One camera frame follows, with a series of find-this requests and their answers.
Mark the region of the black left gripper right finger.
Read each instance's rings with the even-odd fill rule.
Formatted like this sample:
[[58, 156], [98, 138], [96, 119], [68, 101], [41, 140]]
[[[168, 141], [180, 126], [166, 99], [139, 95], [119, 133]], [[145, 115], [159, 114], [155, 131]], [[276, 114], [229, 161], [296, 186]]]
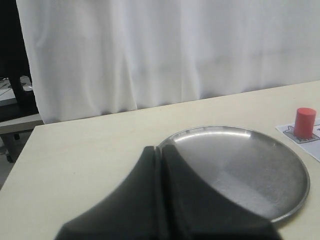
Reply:
[[273, 224], [209, 186], [173, 145], [161, 151], [161, 180], [173, 240], [279, 240]]

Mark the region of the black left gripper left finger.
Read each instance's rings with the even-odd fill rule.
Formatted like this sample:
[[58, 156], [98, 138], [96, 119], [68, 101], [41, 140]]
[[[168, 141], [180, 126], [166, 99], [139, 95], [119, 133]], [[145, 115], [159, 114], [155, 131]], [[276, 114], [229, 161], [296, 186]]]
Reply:
[[167, 239], [160, 150], [145, 147], [126, 179], [104, 200], [65, 223], [56, 239]]

